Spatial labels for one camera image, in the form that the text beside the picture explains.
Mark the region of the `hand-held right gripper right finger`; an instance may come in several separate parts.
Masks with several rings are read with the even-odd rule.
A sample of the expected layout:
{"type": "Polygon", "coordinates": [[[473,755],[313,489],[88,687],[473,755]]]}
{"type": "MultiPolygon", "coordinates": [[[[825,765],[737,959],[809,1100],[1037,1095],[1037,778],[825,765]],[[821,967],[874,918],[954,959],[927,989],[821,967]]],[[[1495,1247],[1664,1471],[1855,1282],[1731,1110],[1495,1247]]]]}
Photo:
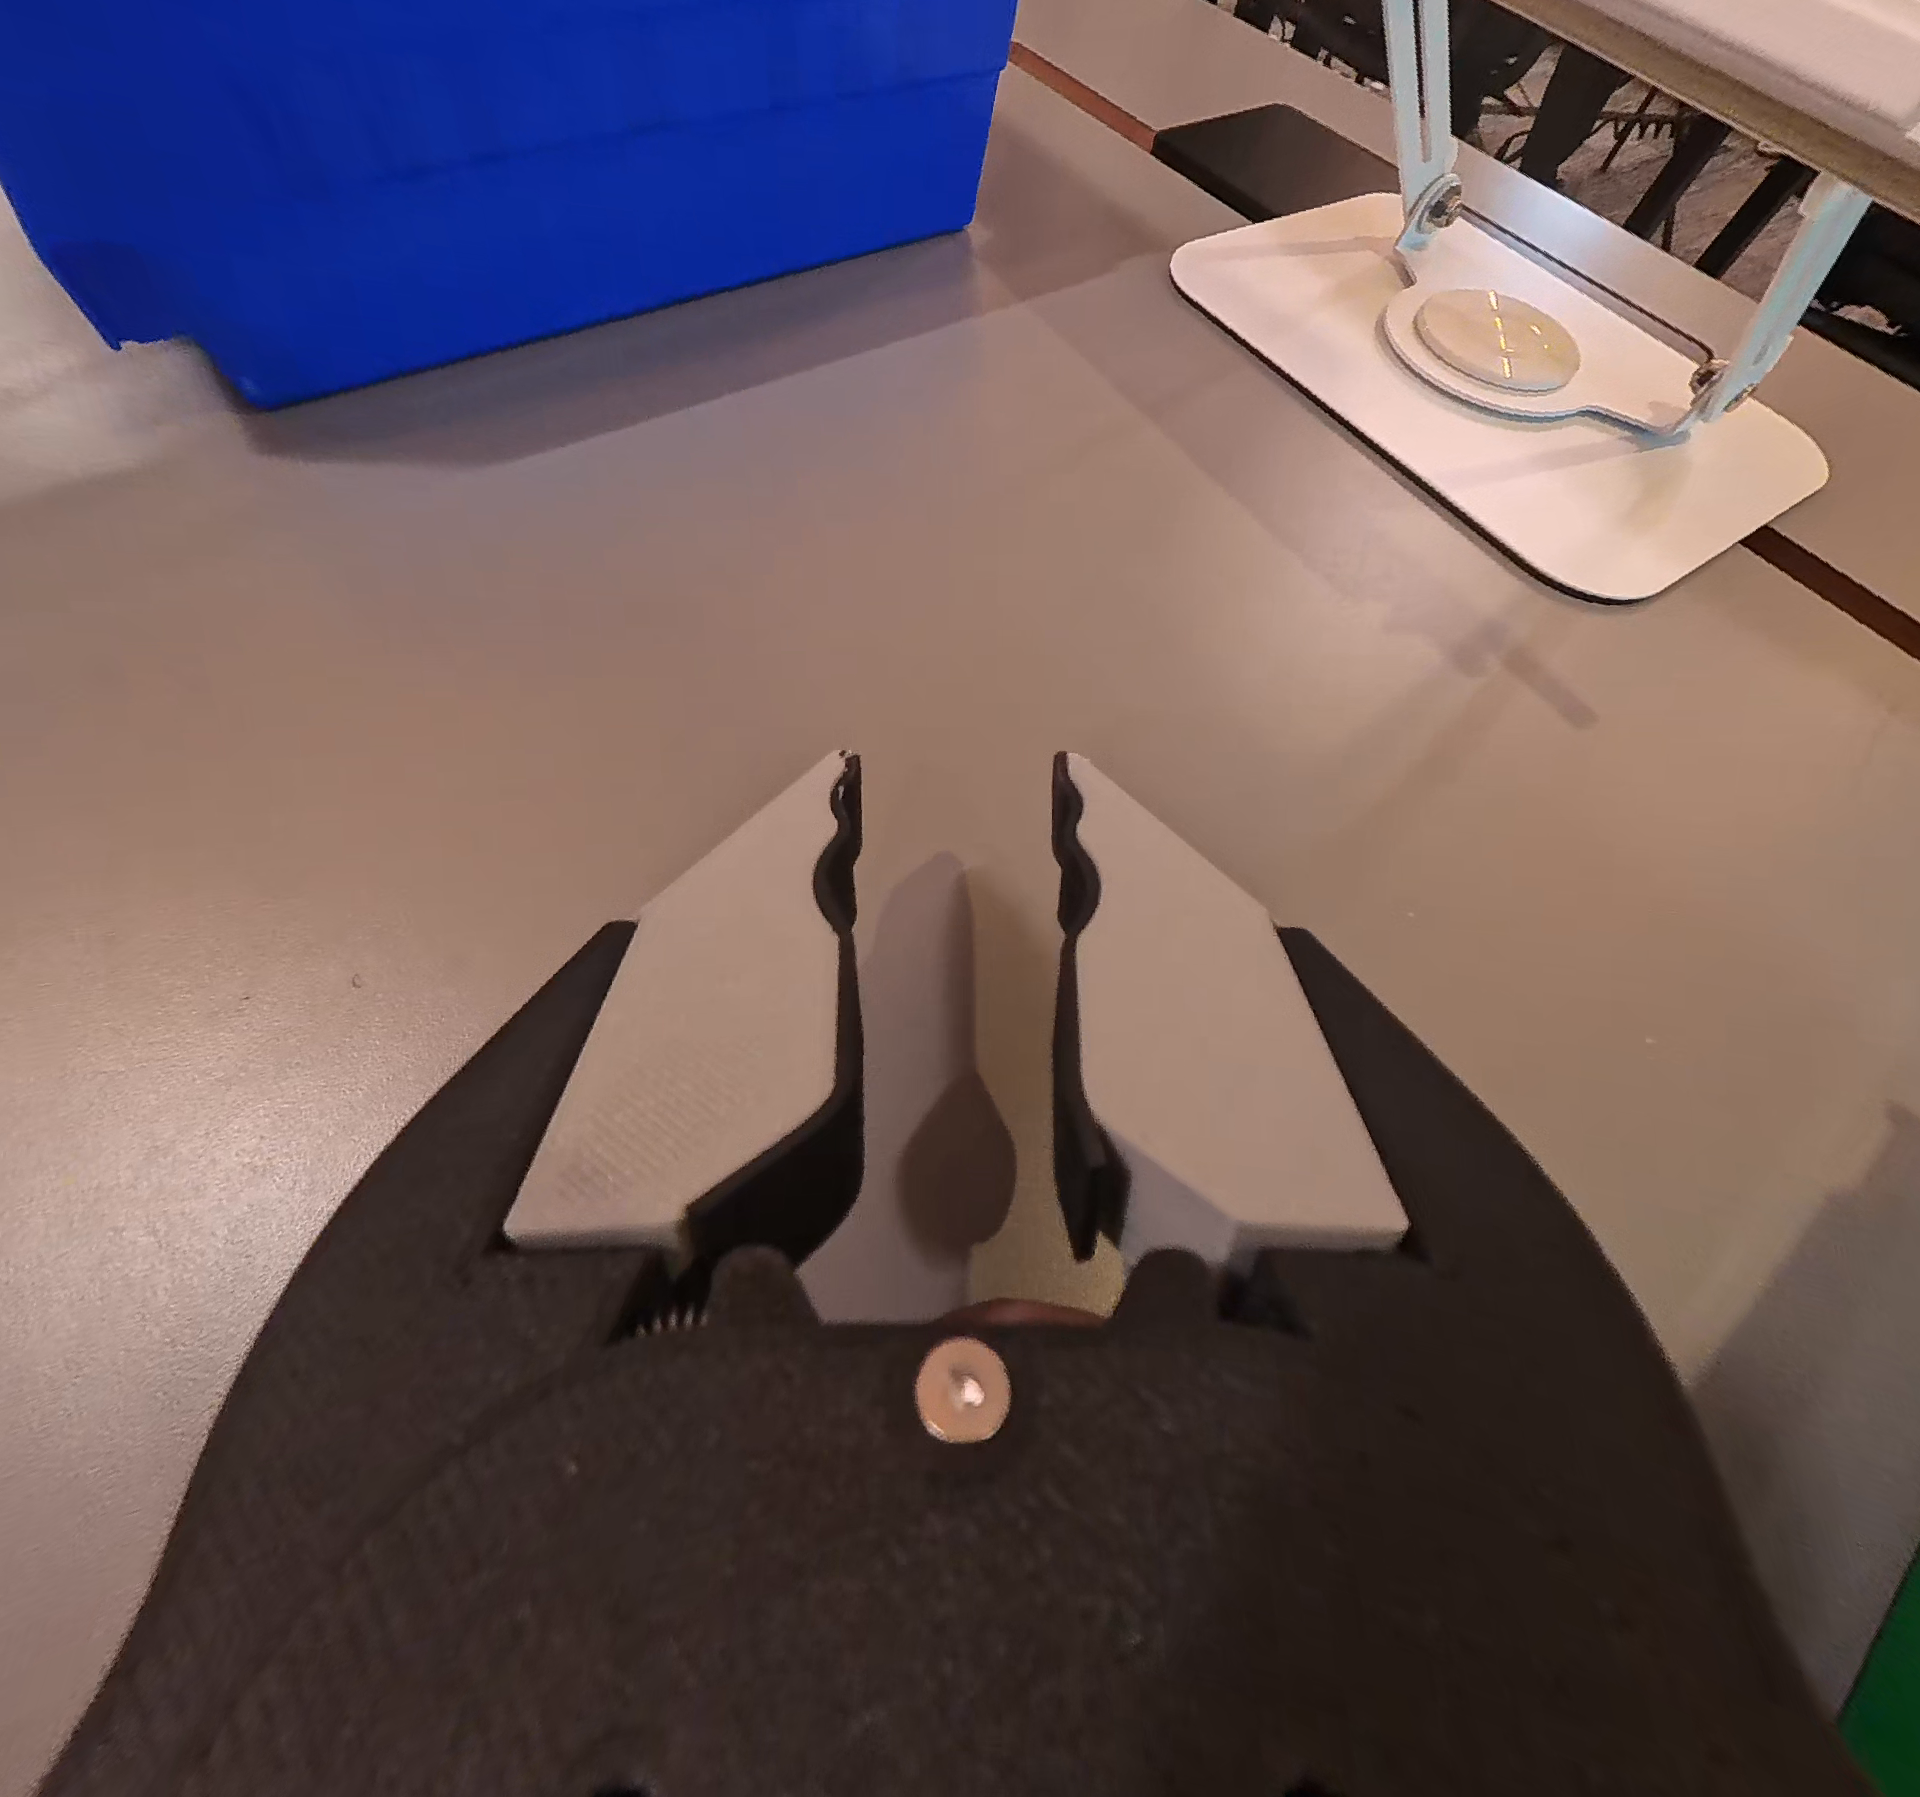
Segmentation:
{"type": "Polygon", "coordinates": [[[1389,1253],[1409,1217],[1270,914],[1057,752],[1052,1173],[1069,1250],[1389,1253]]]}

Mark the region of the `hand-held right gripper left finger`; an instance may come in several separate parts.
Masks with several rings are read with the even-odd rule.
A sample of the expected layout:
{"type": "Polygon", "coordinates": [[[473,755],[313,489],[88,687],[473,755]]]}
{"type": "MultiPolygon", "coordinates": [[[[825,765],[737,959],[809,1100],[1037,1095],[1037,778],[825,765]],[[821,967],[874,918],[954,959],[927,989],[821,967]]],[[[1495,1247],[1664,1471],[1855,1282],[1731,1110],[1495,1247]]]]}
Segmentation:
{"type": "Polygon", "coordinates": [[[825,1247],[866,1173],[861,841],[861,760],[829,752],[641,906],[512,1244],[825,1247]]]}

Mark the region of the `green plastic bin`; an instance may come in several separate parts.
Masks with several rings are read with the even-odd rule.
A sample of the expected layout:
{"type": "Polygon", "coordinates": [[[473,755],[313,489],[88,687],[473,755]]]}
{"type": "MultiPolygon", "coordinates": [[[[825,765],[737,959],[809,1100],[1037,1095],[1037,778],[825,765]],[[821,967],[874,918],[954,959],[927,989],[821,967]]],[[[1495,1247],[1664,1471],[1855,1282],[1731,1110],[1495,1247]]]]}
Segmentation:
{"type": "Polygon", "coordinates": [[[1849,1752],[1880,1793],[1917,1793],[1917,1553],[1839,1714],[1849,1752]]]}

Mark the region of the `blue plastic bin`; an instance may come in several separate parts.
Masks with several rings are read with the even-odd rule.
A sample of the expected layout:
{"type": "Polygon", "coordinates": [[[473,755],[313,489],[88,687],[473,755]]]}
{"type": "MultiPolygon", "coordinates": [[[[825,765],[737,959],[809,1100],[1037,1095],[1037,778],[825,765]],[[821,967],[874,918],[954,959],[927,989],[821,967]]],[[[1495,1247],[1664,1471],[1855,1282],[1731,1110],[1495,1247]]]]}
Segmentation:
{"type": "Polygon", "coordinates": [[[16,217],[254,408],[974,222],[1020,0],[3,0],[16,217]]]}

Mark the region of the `white document stand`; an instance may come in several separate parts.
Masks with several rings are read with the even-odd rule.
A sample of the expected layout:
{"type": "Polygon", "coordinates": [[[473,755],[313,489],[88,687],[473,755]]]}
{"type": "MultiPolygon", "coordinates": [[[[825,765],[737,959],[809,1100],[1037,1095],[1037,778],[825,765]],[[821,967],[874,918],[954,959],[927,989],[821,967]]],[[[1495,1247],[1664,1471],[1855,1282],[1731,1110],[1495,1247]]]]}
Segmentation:
{"type": "Polygon", "coordinates": [[[1875,204],[1914,217],[1917,0],[1492,0],[1812,168],[1727,353],[1690,360],[1469,208],[1451,0],[1380,0],[1393,194],[1196,238],[1174,286],[1535,579],[1654,598],[1830,479],[1764,403],[1875,204]]]}

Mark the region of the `black flat pad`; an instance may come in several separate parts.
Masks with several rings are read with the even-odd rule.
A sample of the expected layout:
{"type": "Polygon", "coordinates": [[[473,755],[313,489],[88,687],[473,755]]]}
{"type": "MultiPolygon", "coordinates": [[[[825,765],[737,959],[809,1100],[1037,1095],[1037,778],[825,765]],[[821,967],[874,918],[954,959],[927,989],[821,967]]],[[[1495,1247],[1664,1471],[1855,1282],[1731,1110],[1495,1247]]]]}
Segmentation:
{"type": "Polygon", "coordinates": [[[1250,222],[1296,215],[1359,194],[1386,194],[1400,173],[1295,105],[1257,105],[1155,132],[1151,153],[1250,222]]]}

